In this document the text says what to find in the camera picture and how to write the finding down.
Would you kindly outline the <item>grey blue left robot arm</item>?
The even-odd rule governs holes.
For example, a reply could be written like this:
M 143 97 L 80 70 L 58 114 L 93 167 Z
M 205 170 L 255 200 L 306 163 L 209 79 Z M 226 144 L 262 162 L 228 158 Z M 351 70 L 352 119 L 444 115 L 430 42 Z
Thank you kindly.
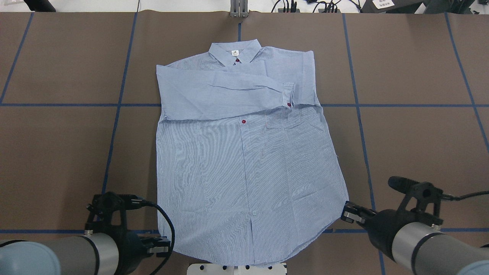
M 1 242 L 2 275 L 129 275 L 152 256 L 162 257 L 159 271 L 173 251 L 173 238 L 143 237 L 128 230 L 33 242 Z

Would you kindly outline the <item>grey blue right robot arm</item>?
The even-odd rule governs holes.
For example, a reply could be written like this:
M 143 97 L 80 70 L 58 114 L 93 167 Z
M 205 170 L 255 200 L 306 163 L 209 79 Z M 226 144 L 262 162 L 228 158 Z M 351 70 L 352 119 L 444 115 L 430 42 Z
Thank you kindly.
M 412 212 L 374 211 L 347 201 L 341 219 L 361 226 L 379 252 L 414 275 L 489 273 L 488 246 L 468 245 L 417 221 Z

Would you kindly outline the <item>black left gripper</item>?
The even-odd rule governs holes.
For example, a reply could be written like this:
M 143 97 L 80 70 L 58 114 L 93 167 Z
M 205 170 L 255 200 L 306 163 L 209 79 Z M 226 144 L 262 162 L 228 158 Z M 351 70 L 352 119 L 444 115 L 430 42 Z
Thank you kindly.
M 132 230 L 116 229 L 115 243 L 119 253 L 116 275 L 134 272 L 145 258 L 169 257 L 172 252 L 166 236 L 138 236 Z

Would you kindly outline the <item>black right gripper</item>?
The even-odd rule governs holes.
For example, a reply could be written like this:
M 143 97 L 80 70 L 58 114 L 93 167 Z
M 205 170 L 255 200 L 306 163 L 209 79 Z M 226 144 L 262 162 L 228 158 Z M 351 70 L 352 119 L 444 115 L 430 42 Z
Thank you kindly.
M 345 202 L 345 212 L 342 213 L 341 220 L 363 225 L 371 244 L 391 260 L 393 260 L 393 239 L 407 224 L 406 215 L 393 209 L 380 211 L 373 216 L 371 209 L 350 201 Z

